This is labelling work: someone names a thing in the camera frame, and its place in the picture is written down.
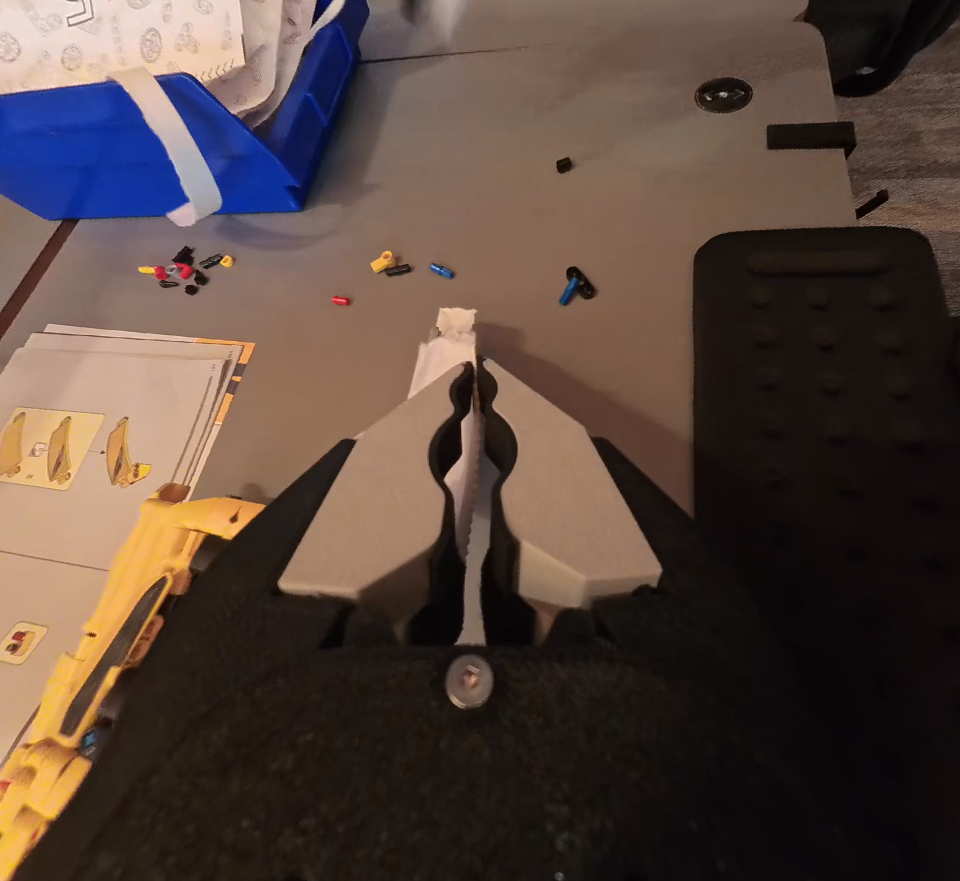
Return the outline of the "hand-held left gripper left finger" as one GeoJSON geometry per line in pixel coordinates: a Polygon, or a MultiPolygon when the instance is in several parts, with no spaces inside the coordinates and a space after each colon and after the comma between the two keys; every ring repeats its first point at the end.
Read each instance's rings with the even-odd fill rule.
{"type": "Polygon", "coordinates": [[[354,439],[279,578],[283,593],[374,611],[409,644],[459,639],[475,379],[475,362],[456,362],[354,439]]]}

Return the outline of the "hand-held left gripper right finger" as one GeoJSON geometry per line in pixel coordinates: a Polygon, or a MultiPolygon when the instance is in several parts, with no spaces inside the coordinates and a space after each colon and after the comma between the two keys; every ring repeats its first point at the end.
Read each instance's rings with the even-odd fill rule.
{"type": "Polygon", "coordinates": [[[658,587],[663,566],[587,429],[491,359],[479,360],[476,383],[496,471],[486,644],[534,645],[565,611],[658,587]]]}

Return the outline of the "small printed paper bag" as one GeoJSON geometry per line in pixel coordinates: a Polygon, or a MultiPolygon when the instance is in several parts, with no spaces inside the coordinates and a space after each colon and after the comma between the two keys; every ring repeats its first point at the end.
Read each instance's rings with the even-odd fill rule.
{"type": "MultiPolygon", "coordinates": [[[[471,363],[474,371],[478,371],[475,320],[475,310],[441,308],[438,311],[431,334],[418,347],[409,397],[439,380],[456,365],[471,363]]],[[[453,496],[456,543],[465,565],[462,629],[457,643],[481,646],[486,641],[481,611],[482,561],[480,549],[472,546],[481,490],[484,441],[484,419],[477,387],[472,390],[470,407],[462,419],[460,431],[462,453],[444,477],[453,496]]]]}

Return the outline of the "blue plastic bin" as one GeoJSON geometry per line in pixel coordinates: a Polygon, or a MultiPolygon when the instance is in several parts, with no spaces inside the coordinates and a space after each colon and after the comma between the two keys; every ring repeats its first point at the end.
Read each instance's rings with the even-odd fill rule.
{"type": "MultiPolygon", "coordinates": [[[[330,1],[309,5],[311,23],[330,1]]],[[[196,77],[153,75],[220,188],[216,214],[304,207],[352,83],[368,16],[366,0],[346,0],[306,47],[280,106],[255,128],[196,77]]],[[[1,134],[2,196],[42,218],[166,216],[186,201],[161,142],[110,78],[2,94],[1,134]]]]}

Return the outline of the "black desk grommet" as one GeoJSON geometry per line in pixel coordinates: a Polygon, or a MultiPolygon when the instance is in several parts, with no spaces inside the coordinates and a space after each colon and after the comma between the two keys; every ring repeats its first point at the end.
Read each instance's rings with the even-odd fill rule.
{"type": "Polygon", "coordinates": [[[734,76],[718,76],[698,86],[694,103],[703,112],[728,115],[748,107],[754,89],[746,80],[734,76]]]}

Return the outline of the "black desk edge clip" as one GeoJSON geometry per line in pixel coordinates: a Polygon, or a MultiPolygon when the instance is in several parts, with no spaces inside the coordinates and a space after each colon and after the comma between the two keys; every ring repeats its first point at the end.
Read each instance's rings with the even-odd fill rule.
{"type": "Polygon", "coordinates": [[[768,151],[842,151],[849,158],[858,146],[852,121],[771,123],[766,127],[768,151]]]}

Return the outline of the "crumpled printed paper bag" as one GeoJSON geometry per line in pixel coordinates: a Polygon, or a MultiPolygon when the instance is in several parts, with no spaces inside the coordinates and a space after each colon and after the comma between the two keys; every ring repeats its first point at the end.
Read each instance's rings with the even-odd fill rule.
{"type": "Polygon", "coordinates": [[[317,0],[239,0],[245,63],[204,84],[254,129],[280,107],[305,51],[317,0]]]}

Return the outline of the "yellow toy car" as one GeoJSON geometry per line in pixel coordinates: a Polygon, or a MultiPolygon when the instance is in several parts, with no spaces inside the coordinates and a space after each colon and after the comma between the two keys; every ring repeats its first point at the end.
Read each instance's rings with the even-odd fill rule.
{"type": "Polygon", "coordinates": [[[168,483],[142,504],[76,645],[54,661],[25,733],[2,764],[3,880],[14,877],[89,775],[114,724],[105,704],[190,587],[198,551],[209,539],[234,539],[265,509],[234,497],[174,499],[185,492],[168,483]]]}

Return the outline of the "black office chair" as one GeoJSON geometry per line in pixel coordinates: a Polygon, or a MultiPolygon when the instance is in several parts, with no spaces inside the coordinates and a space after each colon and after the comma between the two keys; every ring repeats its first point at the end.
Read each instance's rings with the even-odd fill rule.
{"type": "Polygon", "coordinates": [[[729,232],[693,270],[694,511],[860,810],[871,879],[958,879],[958,329],[893,227],[729,232]]]}

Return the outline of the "cluster of small mixed pins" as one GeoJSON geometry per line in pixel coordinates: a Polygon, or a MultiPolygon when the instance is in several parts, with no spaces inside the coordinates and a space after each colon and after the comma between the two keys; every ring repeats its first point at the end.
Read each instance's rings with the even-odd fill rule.
{"type": "Polygon", "coordinates": [[[142,264],[136,271],[163,290],[181,290],[187,296],[195,297],[210,285],[214,273],[229,271],[235,266],[233,255],[215,253],[198,257],[195,248],[184,246],[167,263],[142,264]]]}

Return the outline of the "instruction booklet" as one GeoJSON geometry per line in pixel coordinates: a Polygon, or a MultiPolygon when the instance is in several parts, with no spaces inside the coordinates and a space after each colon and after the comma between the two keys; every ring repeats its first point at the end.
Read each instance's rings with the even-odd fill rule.
{"type": "Polygon", "coordinates": [[[50,324],[1,377],[1,746],[22,743],[142,503],[194,488],[252,342],[50,324]]]}

